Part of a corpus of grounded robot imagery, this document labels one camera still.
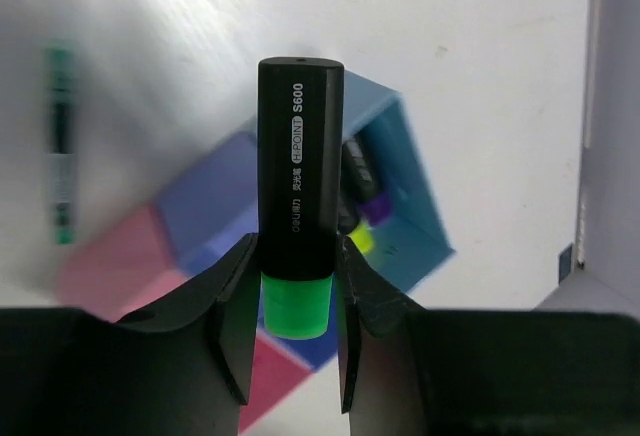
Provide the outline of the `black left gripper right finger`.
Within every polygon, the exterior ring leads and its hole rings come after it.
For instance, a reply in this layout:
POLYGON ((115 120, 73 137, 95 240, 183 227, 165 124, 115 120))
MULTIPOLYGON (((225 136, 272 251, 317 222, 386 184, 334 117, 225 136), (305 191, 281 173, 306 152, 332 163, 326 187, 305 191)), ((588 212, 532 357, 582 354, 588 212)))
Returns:
POLYGON ((639 324, 426 309, 337 242, 341 409, 354 435, 635 435, 639 324))

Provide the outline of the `black highlighter purple cap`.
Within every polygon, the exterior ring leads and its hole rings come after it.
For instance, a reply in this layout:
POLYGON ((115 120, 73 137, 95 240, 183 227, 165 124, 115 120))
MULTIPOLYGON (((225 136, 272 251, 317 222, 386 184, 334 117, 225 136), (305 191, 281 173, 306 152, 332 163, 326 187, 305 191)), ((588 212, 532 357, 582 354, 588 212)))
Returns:
POLYGON ((373 227, 383 224, 392 214, 391 198, 369 147, 360 134, 343 143, 342 170, 346 192, 368 223, 373 227))

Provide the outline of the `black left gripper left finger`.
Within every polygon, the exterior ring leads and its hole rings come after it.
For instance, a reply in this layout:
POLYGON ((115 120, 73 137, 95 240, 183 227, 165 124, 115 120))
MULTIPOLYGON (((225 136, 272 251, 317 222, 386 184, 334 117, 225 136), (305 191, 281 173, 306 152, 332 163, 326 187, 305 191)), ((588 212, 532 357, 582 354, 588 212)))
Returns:
POLYGON ((257 238, 117 322, 73 308, 1 313, 5 435, 234 435, 248 402, 257 238))

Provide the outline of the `black highlighter green cap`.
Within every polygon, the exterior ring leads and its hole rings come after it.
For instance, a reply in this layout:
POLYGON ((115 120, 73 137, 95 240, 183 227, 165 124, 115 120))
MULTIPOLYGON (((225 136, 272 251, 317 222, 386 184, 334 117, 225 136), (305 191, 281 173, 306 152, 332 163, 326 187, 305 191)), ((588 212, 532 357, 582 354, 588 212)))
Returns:
POLYGON ((258 64, 259 267, 264 326, 308 340, 328 328, 338 237, 345 69, 323 58, 258 64))

